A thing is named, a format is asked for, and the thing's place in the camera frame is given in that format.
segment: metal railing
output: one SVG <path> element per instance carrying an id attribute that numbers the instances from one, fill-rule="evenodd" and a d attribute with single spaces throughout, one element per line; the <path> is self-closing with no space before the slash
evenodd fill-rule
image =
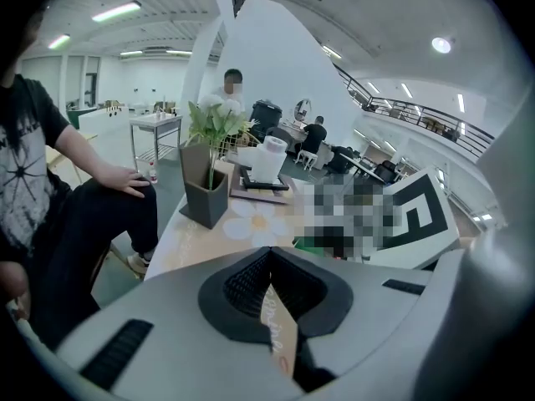
<path id="1" fill-rule="evenodd" d="M 440 135 L 455 143 L 476 157 L 480 157 L 494 140 L 482 129 L 458 119 L 443 111 L 415 103 L 372 96 L 359 82 L 353 79 L 336 64 L 342 81 L 349 94 L 364 111 L 382 114 L 394 119 L 414 124 L 422 129 Z"/>

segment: man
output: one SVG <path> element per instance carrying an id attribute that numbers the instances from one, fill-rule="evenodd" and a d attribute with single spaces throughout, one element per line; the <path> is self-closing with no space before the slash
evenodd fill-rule
<path id="1" fill-rule="evenodd" d="M 234 99 L 242 106 L 242 112 L 245 111 L 242 95 L 243 76 L 238 69 L 229 69 L 225 72 L 223 86 L 216 88 L 212 94 L 220 96 L 223 99 Z"/>
<path id="2" fill-rule="evenodd" d="M 303 143 L 297 143 L 295 145 L 295 152 L 299 153 L 300 150 L 305 150 L 310 153 L 318 153 L 321 142 L 327 137 L 327 131 L 323 127 L 324 117 L 318 116 L 313 124 L 307 124 L 303 131 L 307 132 L 307 138 Z"/>
<path id="3" fill-rule="evenodd" d="M 335 146 L 331 147 L 334 153 L 333 159 L 327 164 L 332 172 L 336 174 L 347 174 L 349 168 L 352 166 L 351 162 L 345 159 L 342 155 L 353 159 L 353 149 L 351 147 Z"/>
<path id="4" fill-rule="evenodd" d="M 18 56 L 37 38 L 43 10 L 24 30 Z M 0 83 L 0 297 L 50 348 L 98 310 L 90 278 L 124 231 L 143 272 L 158 242 L 155 191 L 134 170 L 113 166 L 59 113 L 43 86 L 14 74 Z M 45 144 L 93 179 L 71 191 L 48 169 Z"/>

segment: white chair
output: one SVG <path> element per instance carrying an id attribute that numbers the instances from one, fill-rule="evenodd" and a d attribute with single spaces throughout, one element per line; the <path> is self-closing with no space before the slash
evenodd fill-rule
<path id="1" fill-rule="evenodd" d="M 300 150 L 298 153 L 298 158 L 294 161 L 294 164 L 297 164 L 299 162 L 299 159 L 302 159 L 304 170 L 311 170 L 312 167 L 316 164 L 316 160 L 318 160 L 318 155 L 315 155 L 314 153 L 310 153 L 306 150 Z"/>

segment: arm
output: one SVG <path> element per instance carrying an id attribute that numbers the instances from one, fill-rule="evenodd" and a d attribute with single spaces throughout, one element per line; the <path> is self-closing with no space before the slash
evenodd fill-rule
<path id="1" fill-rule="evenodd" d="M 61 132 L 54 148 L 71 159 L 76 166 L 95 178 L 101 185 L 129 195 L 145 197 L 134 187 L 147 186 L 150 184 L 149 181 L 137 180 L 142 175 L 135 170 L 113 166 L 102 160 L 87 140 L 71 125 Z"/>

